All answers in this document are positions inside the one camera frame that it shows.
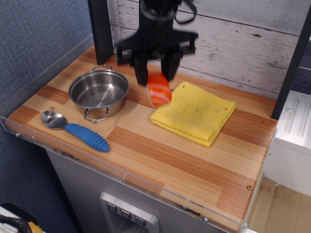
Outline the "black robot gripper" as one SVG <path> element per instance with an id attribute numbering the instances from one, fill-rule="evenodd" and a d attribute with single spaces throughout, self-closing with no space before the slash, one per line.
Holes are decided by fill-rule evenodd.
<path id="1" fill-rule="evenodd" d="M 148 60 L 161 59 L 161 71 L 168 81 L 177 72 L 180 58 L 195 53 L 198 33 L 175 30 L 173 19 L 159 21 L 139 14 L 139 28 L 135 34 L 117 44 L 117 63 L 134 64 L 137 82 L 146 85 Z"/>

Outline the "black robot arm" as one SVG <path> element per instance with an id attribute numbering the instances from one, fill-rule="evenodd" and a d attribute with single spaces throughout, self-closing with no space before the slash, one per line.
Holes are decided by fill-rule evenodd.
<path id="1" fill-rule="evenodd" d="M 173 28 L 180 0 L 139 1 L 139 26 L 132 36 L 117 45 L 117 63 L 134 67 L 137 82 L 148 81 L 147 64 L 161 60 L 161 71 L 167 81 L 175 77 L 181 58 L 195 53 L 198 33 Z"/>

